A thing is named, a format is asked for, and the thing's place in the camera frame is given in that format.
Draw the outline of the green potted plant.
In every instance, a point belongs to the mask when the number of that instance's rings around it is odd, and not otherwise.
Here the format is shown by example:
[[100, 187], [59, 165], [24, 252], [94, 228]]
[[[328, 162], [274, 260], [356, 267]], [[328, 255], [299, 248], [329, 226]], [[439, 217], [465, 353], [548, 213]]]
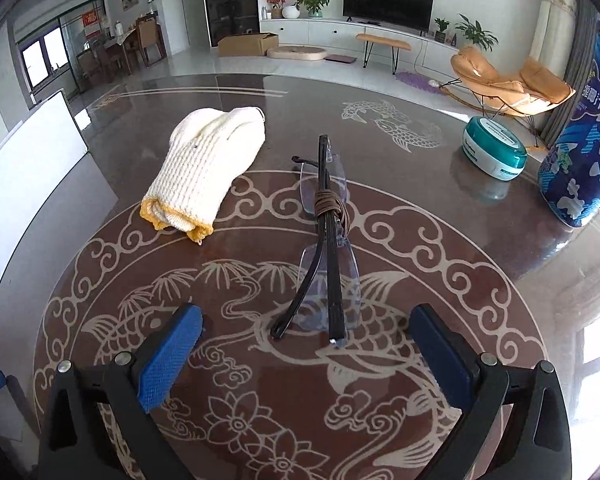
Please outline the green potted plant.
[[489, 29], [482, 27], [478, 20], [471, 21], [465, 14], [460, 13], [460, 20], [455, 24], [455, 29], [462, 33], [468, 44], [492, 52], [498, 44], [498, 38]]
[[332, 0], [297, 0], [296, 7], [306, 10], [309, 18], [321, 18], [323, 9], [331, 2]]

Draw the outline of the grey curtain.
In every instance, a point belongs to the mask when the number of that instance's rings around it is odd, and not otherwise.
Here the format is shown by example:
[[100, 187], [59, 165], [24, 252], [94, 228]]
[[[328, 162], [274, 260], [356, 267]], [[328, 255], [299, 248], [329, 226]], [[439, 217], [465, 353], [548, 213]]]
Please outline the grey curtain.
[[566, 83], [576, 92], [562, 105], [553, 108], [540, 133], [540, 139], [551, 148], [558, 136], [568, 126], [580, 100], [581, 92], [588, 81], [591, 62], [594, 58], [598, 13], [591, 0], [576, 0], [577, 19], [574, 39], [566, 67]]

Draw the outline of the black flat television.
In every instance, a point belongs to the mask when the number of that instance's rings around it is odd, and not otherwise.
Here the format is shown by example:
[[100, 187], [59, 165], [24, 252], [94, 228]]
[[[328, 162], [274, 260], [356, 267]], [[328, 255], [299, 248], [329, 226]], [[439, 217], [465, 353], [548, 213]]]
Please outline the black flat television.
[[426, 32], [433, 7], [434, 0], [343, 0], [342, 14]]

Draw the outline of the blue patterned tall bottle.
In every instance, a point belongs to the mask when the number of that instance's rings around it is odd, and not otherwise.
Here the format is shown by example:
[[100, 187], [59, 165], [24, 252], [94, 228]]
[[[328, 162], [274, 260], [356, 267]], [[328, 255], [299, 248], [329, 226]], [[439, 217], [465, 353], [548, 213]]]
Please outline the blue patterned tall bottle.
[[577, 106], [538, 171], [540, 192], [556, 217], [585, 226], [600, 209], [600, 19]]

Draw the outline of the white tv cabinet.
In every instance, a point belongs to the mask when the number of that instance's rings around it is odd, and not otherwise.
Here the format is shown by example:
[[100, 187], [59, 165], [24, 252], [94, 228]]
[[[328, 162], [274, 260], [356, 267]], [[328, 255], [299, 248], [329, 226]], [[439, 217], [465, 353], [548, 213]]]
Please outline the white tv cabinet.
[[[412, 46], [412, 50], [400, 52], [398, 70], [414, 68], [424, 70], [426, 74], [432, 73], [449, 78], [454, 75], [451, 58], [457, 52], [457, 48], [401, 29], [331, 18], [291, 18], [290, 20], [271, 18], [260, 21], [260, 32], [276, 34], [280, 44], [320, 47], [330, 53], [356, 56], [360, 62], [363, 62], [364, 44], [355, 39], [357, 34], [365, 32], [403, 40]], [[390, 51], [374, 47], [370, 62], [390, 65]]]

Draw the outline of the rimless black folded eyeglasses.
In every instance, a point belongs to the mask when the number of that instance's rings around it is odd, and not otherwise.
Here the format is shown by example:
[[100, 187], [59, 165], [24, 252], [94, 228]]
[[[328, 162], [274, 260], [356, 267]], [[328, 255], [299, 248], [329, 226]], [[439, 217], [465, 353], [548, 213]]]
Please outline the rimless black folded eyeglasses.
[[300, 167], [300, 202], [315, 224], [317, 240], [303, 249], [294, 299], [277, 315], [270, 335], [282, 339], [294, 325], [324, 332], [331, 344], [343, 347], [358, 327], [362, 304], [360, 271], [349, 240], [347, 178], [324, 134], [317, 141], [316, 159], [292, 160]]

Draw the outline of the white storage bin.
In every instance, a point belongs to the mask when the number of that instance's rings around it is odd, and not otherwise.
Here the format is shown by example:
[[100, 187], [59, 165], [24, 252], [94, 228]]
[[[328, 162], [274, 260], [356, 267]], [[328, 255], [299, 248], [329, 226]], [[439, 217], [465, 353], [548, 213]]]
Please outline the white storage bin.
[[87, 154], [65, 95], [32, 110], [0, 144], [0, 283], [27, 228], [59, 183]]

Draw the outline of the teal round cream jar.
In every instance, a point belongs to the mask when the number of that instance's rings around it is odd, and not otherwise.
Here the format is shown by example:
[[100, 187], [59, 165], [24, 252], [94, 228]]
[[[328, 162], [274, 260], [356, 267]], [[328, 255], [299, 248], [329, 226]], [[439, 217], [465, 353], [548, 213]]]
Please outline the teal round cream jar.
[[503, 182], [518, 177], [527, 162], [524, 144], [509, 129], [483, 116], [469, 119], [462, 149], [477, 168]]

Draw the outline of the wooden bench stool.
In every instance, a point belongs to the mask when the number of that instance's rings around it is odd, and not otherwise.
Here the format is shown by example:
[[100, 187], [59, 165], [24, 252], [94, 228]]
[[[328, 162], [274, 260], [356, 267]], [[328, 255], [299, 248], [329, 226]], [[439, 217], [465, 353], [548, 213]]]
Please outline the wooden bench stool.
[[374, 47], [381, 47], [390, 51], [390, 67], [391, 73], [396, 74], [400, 62], [401, 51], [411, 51], [412, 46], [403, 40], [391, 39], [383, 36], [377, 36], [372, 34], [357, 34], [355, 39], [361, 41], [364, 44], [363, 50], [363, 67], [366, 68], [370, 64], [370, 57], [372, 56]]

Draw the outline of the cardboard box on floor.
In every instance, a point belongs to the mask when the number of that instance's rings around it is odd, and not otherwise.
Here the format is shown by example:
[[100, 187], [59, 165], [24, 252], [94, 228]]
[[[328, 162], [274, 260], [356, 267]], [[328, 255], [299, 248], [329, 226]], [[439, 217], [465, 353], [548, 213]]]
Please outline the cardboard box on floor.
[[272, 32], [227, 36], [218, 43], [218, 55], [228, 56], [265, 56], [268, 49], [277, 48], [279, 38]]

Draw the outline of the orange lounge chair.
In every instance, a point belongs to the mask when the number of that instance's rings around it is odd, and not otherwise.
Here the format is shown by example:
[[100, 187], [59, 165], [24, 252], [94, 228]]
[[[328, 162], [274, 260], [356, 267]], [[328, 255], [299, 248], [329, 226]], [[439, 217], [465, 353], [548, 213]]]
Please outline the orange lounge chair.
[[451, 58], [455, 78], [438, 89], [483, 115], [529, 119], [568, 102], [576, 93], [534, 58], [517, 73], [502, 75], [475, 46], [461, 48]]

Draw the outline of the green potted plant right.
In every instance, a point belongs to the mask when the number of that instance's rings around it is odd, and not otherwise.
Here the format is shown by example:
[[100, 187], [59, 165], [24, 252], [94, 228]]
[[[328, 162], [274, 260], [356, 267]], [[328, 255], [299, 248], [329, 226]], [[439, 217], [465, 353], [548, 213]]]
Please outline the green potted plant right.
[[478, 20], [471, 21], [465, 14], [460, 13], [460, 20], [455, 24], [455, 29], [462, 33], [468, 44], [492, 52], [498, 44], [498, 38], [489, 29], [482, 27]]

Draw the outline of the green potted plant left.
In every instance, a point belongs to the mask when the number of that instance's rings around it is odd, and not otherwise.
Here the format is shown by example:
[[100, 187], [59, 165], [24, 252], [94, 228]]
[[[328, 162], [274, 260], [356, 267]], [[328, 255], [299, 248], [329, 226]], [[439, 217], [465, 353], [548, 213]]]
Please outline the green potted plant left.
[[332, 0], [297, 0], [296, 7], [306, 10], [309, 18], [321, 18], [323, 9], [331, 2]]

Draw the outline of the cream knitted glove far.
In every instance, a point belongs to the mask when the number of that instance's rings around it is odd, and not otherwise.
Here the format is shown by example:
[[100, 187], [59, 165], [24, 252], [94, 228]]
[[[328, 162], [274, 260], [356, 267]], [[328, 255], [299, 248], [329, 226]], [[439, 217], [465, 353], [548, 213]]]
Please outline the cream knitted glove far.
[[260, 108], [189, 113], [171, 133], [166, 158], [140, 203], [140, 216], [157, 231], [174, 228], [202, 243], [213, 233], [232, 182], [253, 164], [264, 141]]

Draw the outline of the small potted plant centre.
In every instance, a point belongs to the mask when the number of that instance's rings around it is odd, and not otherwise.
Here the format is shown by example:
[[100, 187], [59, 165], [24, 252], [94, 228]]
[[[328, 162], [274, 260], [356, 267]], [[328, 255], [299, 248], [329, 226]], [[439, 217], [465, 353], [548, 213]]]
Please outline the small potted plant centre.
[[434, 33], [434, 40], [440, 42], [440, 44], [444, 44], [446, 41], [446, 31], [449, 28], [450, 22], [445, 18], [435, 18], [434, 22], [437, 25], [437, 30]]

